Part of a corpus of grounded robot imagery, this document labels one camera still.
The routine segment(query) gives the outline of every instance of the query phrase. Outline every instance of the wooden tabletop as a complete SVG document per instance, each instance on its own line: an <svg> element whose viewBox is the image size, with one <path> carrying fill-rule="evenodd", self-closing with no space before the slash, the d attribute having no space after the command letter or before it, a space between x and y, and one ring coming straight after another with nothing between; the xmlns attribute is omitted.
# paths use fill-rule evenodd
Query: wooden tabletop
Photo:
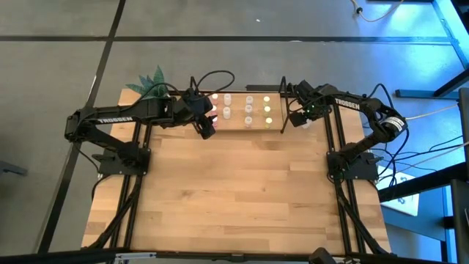
<svg viewBox="0 0 469 264"><path fill-rule="evenodd" d="M124 89L119 104L131 104L138 96ZM346 140L362 139L358 113L341 108L341 115ZM335 132L333 114L331 119ZM344 253L336 195L326 178L323 119L307 129L289 123L284 134L218 131L208 140L188 128L152 130L151 164L131 249L311 254L322 246L332 254ZM122 141L130 141L132 134L131 123L111 130ZM114 217L122 179L116 175L97 187L83 246L94 242ZM376 190L366 181L354 183L363 223L390 250ZM349 223L352 249L357 250Z"/></svg>

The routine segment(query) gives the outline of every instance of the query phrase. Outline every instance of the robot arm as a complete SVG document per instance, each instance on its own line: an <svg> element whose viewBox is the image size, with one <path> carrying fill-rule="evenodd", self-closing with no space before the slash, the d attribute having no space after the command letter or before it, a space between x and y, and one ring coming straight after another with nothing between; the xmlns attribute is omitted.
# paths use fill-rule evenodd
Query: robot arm
<svg viewBox="0 0 469 264"><path fill-rule="evenodd" d="M149 150L140 148L137 142L122 142L97 129L97 125L140 122L170 128L192 124L203 139L208 139L215 133L214 117L205 116L212 107L209 98L192 88L179 99L151 98L137 100L130 106L85 107L67 118L64 135L69 142L91 142L105 149L104 155L93 155L101 163L100 173L144 174Z"/></svg>
<svg viewBox="0 0 469 264"><path fill-rule="evenodd" d="M330 105L343 106L365 114L373 133L356 143L346 144L340 151L328 156L329 170L332 175L346 169L361 153L378 143L393 141L407 128L405 118L395 109L385 106L379 99L353 95L338 91L330 84L313 88L306 81L293 87L293 93L302 106L300 111L290 114L293 126L315 121L324 116Z"/></svg>

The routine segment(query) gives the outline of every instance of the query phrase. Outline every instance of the concrete floor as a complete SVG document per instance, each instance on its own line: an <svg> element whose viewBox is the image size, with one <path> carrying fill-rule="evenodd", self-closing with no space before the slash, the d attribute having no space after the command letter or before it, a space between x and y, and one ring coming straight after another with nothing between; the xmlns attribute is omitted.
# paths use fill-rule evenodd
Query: concrete floor
<svg viewBox="0 0 469 264"><path fill-rule="evenodd" d="M369 17L389 7L358 2ZM117 4L118 0L3 0L0 35L107 35ZM128 0L117 34L446 36L431 4L404 3L376 23L356 19L353 13L346 0ZM29 170L26 177L0 177L0 255L35 250L69 147L63 138L65 118L83 106L103 46L0 42L0 160ZM138 75L152 74L157 65L166 80L180 89L186 88L190 75L197 78L210 70L227 69L236 75L232 89L277 84L286 76L293 83L306 79L313 85L329 83L358 94L371 92L378 82L390 91L432 90L463 70L450 45L429 43L114 43L95 105L114 105L125 84L138 83ZM204 89L224 82L221 76L207 79ZM382 92L377 97L385 101ZM409 117L454 101L394 98L394 103ZM460 134L459 110L451 109L410 122L405 150L425 151ZM395 151L402 140L389 149ZM82 150L99 151L88 144ZM463 158L462 151L456 151L421 166L440 169ZM417 169L408 172L425 174ZM51 250L79 248L95 181L94 168L79 158ZM437 241L395 227L388 227L388 232L397 254L439 259L435 250L419 250L423 244L439 250Z"/></svg>

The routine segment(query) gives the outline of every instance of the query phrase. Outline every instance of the small vial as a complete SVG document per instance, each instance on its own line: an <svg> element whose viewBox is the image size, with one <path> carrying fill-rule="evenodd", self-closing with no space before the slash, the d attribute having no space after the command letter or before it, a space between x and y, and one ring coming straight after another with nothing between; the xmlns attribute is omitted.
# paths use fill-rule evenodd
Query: small vial
<svg viewBox="0 0 469 264"><path fill-rule="evenodd" d="M217 94L212 95L212 104L214 106L216 106L218 104L218 95Z"/></svg>
<svg viewBox="0 0 469 264"><path fill-rule="evenodd" d="M246 116L247 117L250 117L252 115L252 105L247 105L245 108L244 108L244 111L246 112Z"/></svg>
<svg viewBox="0 0 469 264"><path fill-rule="evenodd" d="M231 106L231 104L232 104L232 95L225 94L224 103L225 103L225 106Z"/></svg>
<svg viewBox="0 0 469 264"><path fill-rule="evenodd" d="M217 107L213 106L212 111L210 112L210 115L217 115Z"/></svg>
<svg viewBox="0 0 469 264"><path fill-rule="evenodd" d="M264 107L264 117L270 116L270 106Z"/></svg>
<svg viewBox="0 0 469 264"><path fill-rule="evenodd" d="M246 125L247 128L250 128L252 125L252 117L246 117L244 119L244 124Z"/></svg>
<svg viewBox="0 0 469 264"><path fill-rule="evenodd" d="M231 117L231 115L232 115L231 109L229 107L225 107L223 109L223 118L224 119L229 119Z"/></svg>
<svg viewBox="0 0 469 264"><path fill-rule="evenodd" d="M252 96L246 96L246 104L247 105L252 105L252 103L254 102L254 98Z"/></svg>
<svg viewBox="0 0 469 264"><path fill-rule="evenodd" d="M272 124L272 118L268 117L265 119L265 128L270 128L270 125Z"/></svg>
<svg viewBox="0 0 469 264"><path fill-rule="evenodd" d="M264 106L268 106L268 105L269 105L269 102L270 102L270 97L265 96L265 97L264 97Z"/></svg>
<svg viewBox="0 0 469 264"><path fill-rule="evenodd" d="M307 129L307 128L309 128L309 126L311 125L311 123L313 123L311 120L306 120L306 124L301 125L301 127L302 127L303 129Z"/></svg>

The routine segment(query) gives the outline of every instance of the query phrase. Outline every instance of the potted plant leaf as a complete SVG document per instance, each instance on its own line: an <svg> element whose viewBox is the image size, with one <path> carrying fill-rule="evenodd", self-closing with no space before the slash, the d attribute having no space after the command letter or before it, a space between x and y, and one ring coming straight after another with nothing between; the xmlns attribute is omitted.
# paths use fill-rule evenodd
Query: potted plant leaf
<svg viewBox="0 0 469 264"><path fill-rule="evenodd" d="M148 92L148 90L151 89L151 91L148 92L148 94L143 99L162 98L169 96L168 87L166 87L166 85L160 84L154 87L155 84L164 82L164 75L163 71L160 68L160 65L157 66L156 71L153 74L153 78L150 78L149 76L147 76L146 78L143 76L139 76L139 78L141 86L138 84L126 84L125 86L141 95L145 94L146 92Z"/></svg>

